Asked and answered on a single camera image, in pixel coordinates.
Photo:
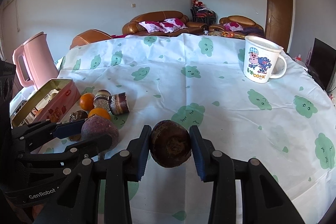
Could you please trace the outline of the purple passion fruit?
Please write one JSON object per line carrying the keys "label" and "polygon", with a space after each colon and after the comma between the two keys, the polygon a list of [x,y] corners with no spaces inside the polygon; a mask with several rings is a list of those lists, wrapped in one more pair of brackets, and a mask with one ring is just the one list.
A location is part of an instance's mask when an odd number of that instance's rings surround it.
{"label": "purple passion fruit", "polygon": [[118,128],[109,119],[93,115],[85,120],[81,128],[82,140],[106,134],[112,138],[112,144],[109,149],[114,149],[119,143],[120,134]]}

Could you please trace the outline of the dark brown passion fruit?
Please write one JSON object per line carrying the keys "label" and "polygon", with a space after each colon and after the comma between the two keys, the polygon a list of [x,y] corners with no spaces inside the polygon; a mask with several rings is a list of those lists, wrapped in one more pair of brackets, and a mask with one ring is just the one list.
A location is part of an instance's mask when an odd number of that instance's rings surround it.
{"label": "dark brown passion fruit", "polygon": [[152,158],[164,168],[182,165],[191,156],[191,137],[187,129],[172,120],[158,122],[149,138]]}

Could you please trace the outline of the orange tangerine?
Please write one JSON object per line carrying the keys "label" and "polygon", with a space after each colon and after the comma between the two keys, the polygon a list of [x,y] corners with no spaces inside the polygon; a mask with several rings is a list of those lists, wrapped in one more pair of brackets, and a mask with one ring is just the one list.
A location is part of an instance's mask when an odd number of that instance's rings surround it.
{"label": "orange tangerine", "polygon": [[84,111],[91,111],[94,109],[94,98],[95,95],[92,93],[85,93],[80,97],[79,106]]}
{"label": "orange tangerine", "polygon": [[107,120],[110,120],[110,114],[107,110],[105,110],[104,108],[93,108],[89,114],[88,114],[88,117],[92,117],[92,116],[100,116],[102,118],[105,118]]}
{"label": "orange tangerine", "polygon": [[69,122],[75,122],[87,118],[88,118],[87,112],[85,112],[84,110],[78,110],[70,114]]}

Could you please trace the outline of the purple swirl cake roll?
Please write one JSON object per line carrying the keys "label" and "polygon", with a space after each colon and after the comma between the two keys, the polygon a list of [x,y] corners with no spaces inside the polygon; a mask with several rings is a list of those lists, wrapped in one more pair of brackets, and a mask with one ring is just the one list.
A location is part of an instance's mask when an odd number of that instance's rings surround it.
{"label": "purple swirl cake roll", "polygon": [[113,115],[122,115],[130,112],[125,92],[109,96],[108,105]]}

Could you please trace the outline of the pink tin box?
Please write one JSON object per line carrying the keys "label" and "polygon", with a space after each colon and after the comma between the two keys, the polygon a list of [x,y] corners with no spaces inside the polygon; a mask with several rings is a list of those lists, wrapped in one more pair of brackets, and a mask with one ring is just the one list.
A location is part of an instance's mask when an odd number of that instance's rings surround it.
{"label": "pink tin box", "polygon": [[80,93],[72,79],[51,79],[22,106],[11,122],[12,127],[47,119],[59,122],[79,98]]}

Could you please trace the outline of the pink electric kettle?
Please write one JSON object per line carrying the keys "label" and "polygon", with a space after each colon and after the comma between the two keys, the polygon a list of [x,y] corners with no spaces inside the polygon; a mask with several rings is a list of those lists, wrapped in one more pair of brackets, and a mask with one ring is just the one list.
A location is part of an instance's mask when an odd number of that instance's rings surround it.
{"label": "pink electric kettle", "polygon": [[[23,59],[29,80],[24,78],[20,58]],[[39,90],[59,74],[47,44],[47,34],[44,32],[39,32],[20,45],[13,52],[13,63],[16,66],[18,80],[25,88],[33,86],[35,90]]]}

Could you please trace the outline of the cloud pattern tablecloth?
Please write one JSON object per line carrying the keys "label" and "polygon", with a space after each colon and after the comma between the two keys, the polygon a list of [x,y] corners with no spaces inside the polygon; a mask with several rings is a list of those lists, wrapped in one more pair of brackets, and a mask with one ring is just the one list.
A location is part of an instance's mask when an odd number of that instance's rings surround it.
{"label": "cloud pattern tablecloth", "polygon": [[317,223],[335,199],[335,107],[288,55],[280,79],[247,79],[245,50],[244,40],[218,36],[128,36],[75,47],[56,65],[80,94],[126,93],[130,112],[112,118],[117,150],[146,124],[197,125],[228,156],[258,158],[303,220]]}

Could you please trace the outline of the white cartoon mug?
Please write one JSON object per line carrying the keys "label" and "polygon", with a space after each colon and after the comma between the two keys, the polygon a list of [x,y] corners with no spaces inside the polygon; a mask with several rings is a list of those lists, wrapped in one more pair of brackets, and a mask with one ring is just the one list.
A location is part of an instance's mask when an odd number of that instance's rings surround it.
{"label": "white cartoon mug", "polygon": [[267,39],[248,35],[245,37],[243,73],[249,80],[264,84],[269,79],[279,79],[286,73],[287,63],[281,55],[282,46]]}

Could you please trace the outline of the brown leather long sofa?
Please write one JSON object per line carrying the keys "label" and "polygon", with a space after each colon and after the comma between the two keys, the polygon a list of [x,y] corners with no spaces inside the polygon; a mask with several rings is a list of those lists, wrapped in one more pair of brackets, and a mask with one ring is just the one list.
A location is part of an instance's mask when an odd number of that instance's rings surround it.
{"label": "brown leather long sofa", "polygon": [[[186,28],[180,28],[171,33],[164,33],[160,31],[148,32],[148,30],[140,25],[141,22],[147,23],[162,23],[168,22],[172,19],[177,19],[178,23],[183,23]],[[205,23],[192,22],[189,20],[189,17],[179,11],[155,11],[148,12],[145,14],[138,15],[134,17],[130,22],[125,24],[122,28],[123,35],[138,35],[138,36],[168,36],[175,37],[183,33],[200,35],[207,30],[208,26]]]}

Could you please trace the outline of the black television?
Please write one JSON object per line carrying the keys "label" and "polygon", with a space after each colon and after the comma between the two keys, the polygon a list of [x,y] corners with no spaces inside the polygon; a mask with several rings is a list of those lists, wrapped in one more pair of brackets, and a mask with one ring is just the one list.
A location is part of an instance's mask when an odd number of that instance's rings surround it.
{"label": "black television", "polygon": [[328,92],[335,74],[335,49],[315,38],[307,67],[315,82]]}

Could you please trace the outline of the stacked chairs in corner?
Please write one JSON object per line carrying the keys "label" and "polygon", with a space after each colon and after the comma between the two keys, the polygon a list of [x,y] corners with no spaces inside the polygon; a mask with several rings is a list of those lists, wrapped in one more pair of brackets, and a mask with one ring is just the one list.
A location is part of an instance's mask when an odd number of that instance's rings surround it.
{"label": "stacked chairs in corner", "polygon": [[200,0],[191,0],[191,15],[193,22],[205,23],[211,26],[217,22],[217,16],[214,11],[207,8]]}

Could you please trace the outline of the brown wooden door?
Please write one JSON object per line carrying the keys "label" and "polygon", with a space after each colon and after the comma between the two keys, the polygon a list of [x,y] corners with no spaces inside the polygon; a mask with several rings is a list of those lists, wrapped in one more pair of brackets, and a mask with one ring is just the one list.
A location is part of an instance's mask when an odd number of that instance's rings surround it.
{"label": "brown wooden door", "polygon": [[287,51],[293,20],[293,0],[267,0],[265,37]]}

